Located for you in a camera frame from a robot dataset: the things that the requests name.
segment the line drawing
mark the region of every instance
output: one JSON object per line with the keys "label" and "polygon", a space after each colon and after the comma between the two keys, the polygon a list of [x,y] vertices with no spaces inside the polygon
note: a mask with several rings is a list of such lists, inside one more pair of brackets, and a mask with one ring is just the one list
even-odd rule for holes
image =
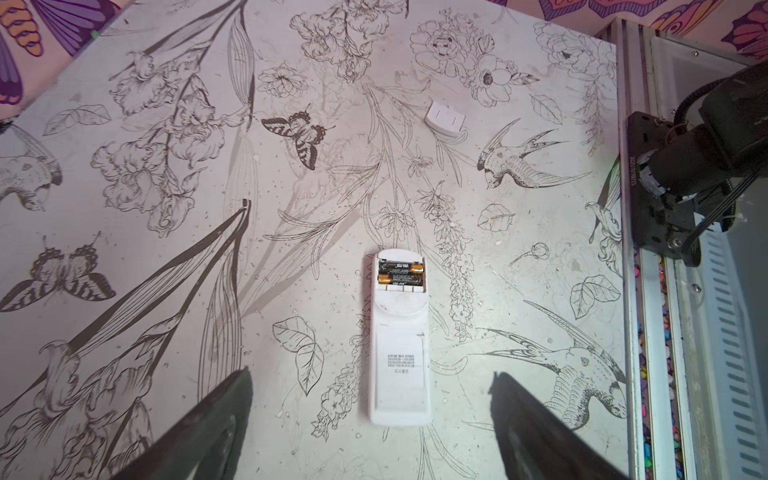
{"label": "line drawing", "polygon": [[81,105],[77,108],[63,110],[53,116],[45,124],[43,137],[62,132],[76,124],[81,125],[103,125],[112,120],[107,108],[104,105]]}
{"label": "line drawing", "polygon": [[619,277],[621,274],[621,225],[614,219],[611,209],[616,204],[621,195],[621,166],[619,158],[616,158],[614,166],[605,178],[603,190],[597,202],[589,202],[584,208],[592,210],[594,213],[594,227],[592,235],[589,237],[589,243],[594,241],[594,235],[601,226],[603,240],[600,241],[600,253],[598,259],[605,262],[611,272]]}
{"label": "line drawing", "polygon": [[440,363],[436,362],[435,360],[429,360],[429,368],[432,369],[434,373],[438,373],[439,375],[458,375],[461,373],[464,368],[467,366],[468,358],[466,356],[463,356],[458,361],[448,364],[448,363]]}
{"label": "line drawing", "polygon": [[549,258],[549,247],[546,243],[538,242],[529,251],[511,261],[508,266],[512,266],[521,258],[528,256],[534,257],[536,260],[546,260]]}
{"label": "line drawing", "polygon": [[499,204],[490,204],[480,212],[478,227],[491,232],[505,232],[512,225],[514,213]]}
{"label": "line drawing", "polygon": [[543,131],[538,135],[527,139],[517,147],[505,147],[502,139],[509,132],[512,125],[518,123],[520,119],[513,120],[506,124],[493,138],[485,145],[478,159],[478,170],[485,171],[485,180],[488,182],[488,188],[496,188],[502,184],[504,176],[509,174],[512,180],[520,187],[525,188],[543,188],[555,187],[566,184],[579,178],[586,177],[592,172],[575,175],[573,177],[559,177],[557,175],[546,174],[535,170],[523,158],[542,148],[551,145],[560,144],[560,141],[539,142],[541,137],[554,131]]}
{"label": "line drawing", "polygon": [[358,314],[357,326],[360,333],[349,339],[352,346],[352,360],[348,362],[333,380],[333,383],[320,396],[320,411],[317,420],[312,422],[315,428],[312,436],[323,437],[328,442],[328,427],[339,428],[339,421],[352,411],[352,405],[360,397],[360,380],[365,378],[368,371],[369,334],[371,318],[371,297],[366,297],[362,315]]}
{"label": "line drawing", "polygon": [[339,78],[353,83],[371,66],[373,42],[386,32],[389,16],[405,10],[407,17],[407,8],[407,0],[345,0],[320,15],[294,15],[290,27],[305,40],[301,49],[306,57],[336,65]]}
{"label": "line drawing", "polygon": [[611,355],[575,325],[543,306],[524,300],[545,313],[573,339],[567,349],[550,350],[515,333],[486,329],[523,345],[524,349],[496,350],[482,355],[503,356],[543,366],[557,374],[551,399],[545,406],[571,430],[589,420],[589,401],[595,397],[619,419],[627,418],[627,401],[619,383],[627,377]]}
{"label": "line drawing", "polygon": [[307,105],[304,111],[291,114],[287,120],[280,117],[265,118],[261,124],[274,134],[291,138],[301,163],[304,167],[315,170],[315,161],[317,160],[315,145],[323,140],[326,131],[330,128],[310,124],[312,118],[307,113],[309,109],[310,106]]}
{"label": "line drawing", "polygon": [[571,308],[574,311],[574,319],[578,320],[586,316],[595,302],[615,302],[619,297],[621,292],[605,275],[588,276],[571,289]]}
{"label": "line drawing", "polygon": [[419,428],[419,436],[421,438],[421,455],[419,456],[419,473],[417,475],[418,480],[436,480],[435,472],[432,470],[432,460],[429,455],[429,443],[427,438],[432,440],[437,453],[440,454],[442,459],[448,464],[451,469],[464,478],[476,478],[477,474],[464,463],[460,462],[448,449],[443,445],[440,435],[438,435],[435,426],[428,425],[426,427]]}
{"label": "line drawing", "polygon": [[301,316],[292,316],[272,325],[272,334],[280,346],[296,354],[296,375],[304,396],[323,374],[325,356],[315,340],[315,330]]}
{"label": "line drawing", "polygon": [[[176,230],[195,205],[202,169],[184,175],[177,172],[217,158],[224,146],[225,127],[250,126],[256,79],[255,52],[245,31],[247,2],[229,0],[149,48],[132,52],[133,61],[108,79],[118,80],[109,93],[128,120],[146,110],[165,108],[156,114],[164,117],[149,127],[142,126],[135,141],[122,143],[114,152],[110,142],[91,158],[91,166],[108,182],[105,205],[147,214],[147,229],[160,238]],[[207,72],[201,65],[228,22],[230,79],[242,105],[232,114],[217,117],[199,74]],[[204,35],[210,29],[213,32]],[[184,51],[155,65],[156,57],[176,48]]]}
{"label": "line drawing", "polygon": [[[42,385],[30,402],[32,409],[18,415],[5,433],[5,444],[0,446],[4,473],[18,473],[23,478],[98,478],[106,471],[112,476],[143,453],[152,441],[143,398],[184,315],[219,263],[213,295],[234,300],[235,304],[225,302],[228,309],[238,308],[234,296],[237,254],[249,209],[250,202],[244,200],[237,213],[113,303],[71,340],[56,340],[42,348],[49,355],[48,368],[0,410],[2,417]],[[79,382],[77,371],[83,357],[122,336],[184,284],[188,294],[172,317],[150,326],[119,356]],[[219,312],[220,304],[209,304],[209,317]],[[213,357],[200,359],[208,365],[207,378],[198,378],[198,383],[205,384],[200,392],[203,396],[240,368],[239,360],[227,362],[224,357],[239,359],[241,351],[212,348],[230,344],[228,336],[234,330],[239,332],[240,325],[221,327],[218,335],[204,336],[201,342],[201,351]]]}
{"label": "line drawing", "polygon": [[495,41],[483,35],[467,15],[440,11],[441,21],[430,20],[411,34],[411,50],[417,64],[448,78],[458,78],[483,107],[510,100],[512,87],[538,81],[518,71],[513,61],[493,55]]}
{"label": "line drawing", "polygon": [[45,250],[32,263],[29,270],[31,279],[16,283],[5,294],[0,300],[0,312],[22,309],[54,292],[66,292],[88,302],[112,298],[115,294],[107,277],[94,272],[98,255],[93,245],[99,235],[101,232],[96,233],[94,241],[78,247],[68,258],[58,248],[48,247],[44,235]]}
{"label": "line drawing", "polygon": [[616,52],[606,41],[565,30],[549,22],[534,25],[536,42],[546,51],[555,67],[568,76],[584,82],[584,105],[576,112],[579,123],[586,125],[587,140],[592,155],[605,142],[608,125],[606,100],[610,89],[616,88]]}
{"label": "line drawing", "polygon": [[45,210],[49,188],[63,180],[61,166],[30,134],[13,124],[10,129],[26,150],[16,157],[0,157],[0,200],[16,194],[27,210]]}
{"label": "line drawing", "polygon": [[462,420],[462,423],[465,423],[466,425],[469,425],[471,427],[475,427],[476,429],[495,432],[495,429],[493,428],[493,423],[490,423],[490,422],[467,422],[466,420]]}
{"label": "line drawing", "polygon": [[546,121],[553,124],[563,124],[563,112],[560,111],[558,103],[551,97],[544,94],[531,95],[531,106],[533,111]]}
{"label": "line drawing", "polygon": [[286,65],[285,62],[276,68],[268,68],[259,74],[259,91],[265,91],[273,97],[302,97],[309,87],[306,77]]}

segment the aa battery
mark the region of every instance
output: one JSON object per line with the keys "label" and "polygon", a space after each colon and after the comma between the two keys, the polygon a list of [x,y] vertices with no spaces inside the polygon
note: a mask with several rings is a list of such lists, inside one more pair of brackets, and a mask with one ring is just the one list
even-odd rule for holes
{"label": "aa battery", "polygon": [[379,284],[424,286],[424,276],[421,274],[412,273],[380,273]]}
{"label": "aa battery", "polygon": [[424,273],[424,263],[387,262],[379,260],[380,273]]}

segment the peony drawing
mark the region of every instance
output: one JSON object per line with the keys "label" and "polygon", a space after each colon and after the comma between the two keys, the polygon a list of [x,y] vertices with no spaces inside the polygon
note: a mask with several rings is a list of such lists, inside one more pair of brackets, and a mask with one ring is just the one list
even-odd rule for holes
{"label": "peony drawing", "polygon": [[512,87],[538,81],[520,73],[512,61],[491,54],[495,42],[483,35],[466,15],[440,11],[443,20],[430,20],[411,34],[411,50],[417,64],[449,78],[459,78],[472,98],[484,107],[509,101]]}
{"label": "peony drawing", "polygon": [[306,77],[287,66],[285,62],[277,68],[268,68],[261,72],[259,80],[263,83],[259,91],[278,97],[301,97],[307,89]]}
{"label": "peony drawing", "polygon": [[371,37],[383,35],[389,15],[405,9],[406,0],[345,0],[320,15],[294,15],[290,27],[305,40],[301,49],[306,57],[336,65],[339,78],[353,83],[371,65]]}
{"label": "peony drawing", "polygon": [[604,127],[608,115],[606,95],[608,85],[616,83],[616,52],[606,41],[547,22],[534,25],[536,42],[546,51],[550,63],[565,70],[568,76],[584,82],[584,106],[576,110],[579,123],[587,128],[587,140],[592,155],[605,141]]}

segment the metal frame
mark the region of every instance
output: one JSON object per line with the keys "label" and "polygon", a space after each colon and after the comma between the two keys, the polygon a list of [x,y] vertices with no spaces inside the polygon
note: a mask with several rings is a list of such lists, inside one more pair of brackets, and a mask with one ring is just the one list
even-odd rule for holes
{"label": "metal frame", "polygon": [[667,308],[670,313],[670,331],[672,333],[672,361],[674,362],[677,381],[677,410],[680,413],[680,443],[683,448],[683,472],[685,478],[694,479],[696,475],[696,455],[694,435],[690,421],[690,403],[688,402],[688,377],[683,356],[683,328],[680,324],[680,298],[677,295],[676,263],[685,268],[682,262],[664,259],[664,273],[667,276]]}
{"label": "metal frame", "polygon": [[624,361],[627,372],[627,443],[629,447],[629,474],[637,480],[645,478],[645,458],[643,453],[643,416],[640,379],[640,344],[637,341],[637,294],[634,277],[634,242],[632,241],[631,211],[629,206],[629,158],[627,143],[621,139],[627,136],[627,109],[630,102],[630,88],[627,87],[628,74],[624,56],[627,53],[623,21],[611,23],[606,31],[610,41],[616,44],[617,57],[617,95],[619,116],[619,155],[621,159],[621,250],[624,260]]}

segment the flower illustration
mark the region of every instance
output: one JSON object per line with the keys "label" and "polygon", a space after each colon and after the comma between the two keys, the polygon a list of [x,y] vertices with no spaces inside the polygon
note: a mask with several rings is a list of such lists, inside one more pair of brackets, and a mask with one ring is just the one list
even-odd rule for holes
{"label": "flower illustration", "polygon": [[549,258],[549,247],[547,246],[546,243],[542,243],[542,242],[536,243],[533,247],[531,247],[529,251],[523,253],[522,255],[518,256],[513,261],[511,261],[508,266],[512,266],[515,264],[515,262],[520,260],[522,257],[528,257],[528,256],[534,257],[536,260],[546,260],[547,258]]}
{"label": "flower illustration", "polygon": [[536,41],[549,54],[549,61],[568,71],[571,78],[593,81],[600,77],[615,78],[616,53],[611,44],[586,35],[539,22],[534,26]]}
{"label": "flower illustration", "polygon": [[344,20],[325,15],[294,15],[290,27],[299,32],[304,55],[317,61],[339,64],[345,57],[343,49]]}
{"label": "flower illustration", "polygon": [[452,263],[454,268],[458,269],[460,273],[471,272],[475,269],[475,264],[472,262],[472,255],[468,253],[457,253]]}
{"label": "flower illustration", "polygon": [[429,221],[448,221],[449,215],[453,213],[453,197],[441,193],[444,182],[441,180],[434,190],[418,190],[421,197],[415,203],[421,205],[419,209]]}
{"label": "flower illustration", "polygon": [[409,210],[410,200],[406,202],[402,210],[397,210],[389,202],[386,202],[386,206],[379,211],[381,218],[376,222],[376,228],[385,228],[384,234],[387,237],[392,237],[395,242],[405,240],[408,229],[416,226]]}
{"label": "flower illustration", "polygon": [[331,389],[320,396],[320,406],[328,412],[331,422],[338,422],[339,416],[349,411],[349,399],[338,389]]}
{"label": "flower illustration", "polygon": [[349,0],[342,3],[342,10],[348,15],[350,28],[368,35],[381,35],[389,27],[387,13],[400,13],[406,7],[406,0],[387,2],[386,0]]}
{"label": "flower illustration", "polygon": [[179,87],[200,69],[202,50],[190,49],[158,68],[151,55],[140,51],[132,54],[134,65],[128,77],[109,91],[126,115],[171,103]]}
{"label": "flower illustration", "polygon": [[224,146],[222,124],[236,127],[243,123],[243,115],[214,118],[216,108],[208,102],[208,92],[203,88],[184,95],[178,104],[175,118],[165,123],[168,132],[168,148],[192,168],[199,161],[219,156]]}
{"label": "flower illustration", "polygon": [[547,247],[546,243],[536,243],[533,247],[531,247],[531,255],[536,260],[546,260],[549,258],[549,247]]}
{"label": "flower illustration", "polygon": [[450,78],[465,77],[475,67],[469,38],[448,22],[430,20],[419,25],[411,35],[411,50],[416,63]]}
{"label": "flower illustration", "polygon": [[349,55],[339,63],[336,74],[351,83],[362,77],[370,65],[371,61],[362,55]]}
{"label": "flower illustration", "polygon": [[418,145],[416,145],[416,155],[408,159],[410,165],[408,166],[408,177],[422,176],[422,172],[432,166],[435,160],[432,157],[423,157],[422,151]]}
{"label": "flower illustration", "polygon": [[132,141],[122,144],[113,154],[108,147],[99,148],[91,158],[91,166],[111,182],[104,189],[107,206],[124,212],[134,208],[142,213],[154,209],[163,199],[158,185],[162,184],[165,170],[164,145],[139,147]]}
{"label": "flower illustration", "polygon": [[603,208],[600,204],[590,202],[584,206],[592,210],[594,215],[600,222],[602,233],[604,235],[603,240],[600,242],[600,253],[598,259],[605,262],[608,268],[617,275],[621,275],[619,265],[621,261],[621,226],[614,219],[614,215],[607,208]]}
{"label": "flower illustration", "polygon": [[277,68],[268,68],[261,72],[259,91],[278,97],[301,97],[307,89],[306,77],[284,63]]}
{"label": "flower illustration", "polygon": [[494,107],[499,101],[509,101],[510,81],[518,73],[514,62],[503,61],[495,55],[485,54],[478,59],[475,76],[470,82],[472,98],[484,107]]}
{"label": "flower illustration", "polygon": [[[104,461],[115,423],[149,391],[154,354],[131,365],[118,357],[82,380],[80,357],[64,340],[43,351],[49,355],[45,385],[33,408],[5,433],[0,446],[3,476],[91,478],[94,466]],[[138,408],[145,410],[143,404]]]}

